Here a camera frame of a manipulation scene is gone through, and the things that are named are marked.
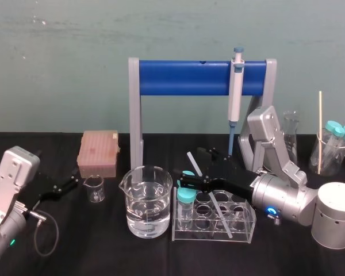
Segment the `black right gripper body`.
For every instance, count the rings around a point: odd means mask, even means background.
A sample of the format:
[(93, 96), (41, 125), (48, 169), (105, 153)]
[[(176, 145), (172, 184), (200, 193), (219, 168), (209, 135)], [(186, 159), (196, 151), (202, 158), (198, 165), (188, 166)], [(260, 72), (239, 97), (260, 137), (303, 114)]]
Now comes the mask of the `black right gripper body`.
[(228, 191), (251, 202), (254, 192), (251, 184), (258, 176), (257, 173), (246, 170), (236, 159), (219, 158), (211, 165), (211, 188)]

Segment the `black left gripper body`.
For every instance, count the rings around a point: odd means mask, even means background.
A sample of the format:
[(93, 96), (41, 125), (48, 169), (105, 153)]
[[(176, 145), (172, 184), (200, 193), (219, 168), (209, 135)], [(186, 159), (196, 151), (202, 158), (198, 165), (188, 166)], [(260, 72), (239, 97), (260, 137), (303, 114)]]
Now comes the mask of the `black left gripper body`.
[(51, 177), (37, 173), (34, 180), (28, 187), (28, 207), (35, 208), (41, 202), (49, 200), (58, 200), (59, 184)]

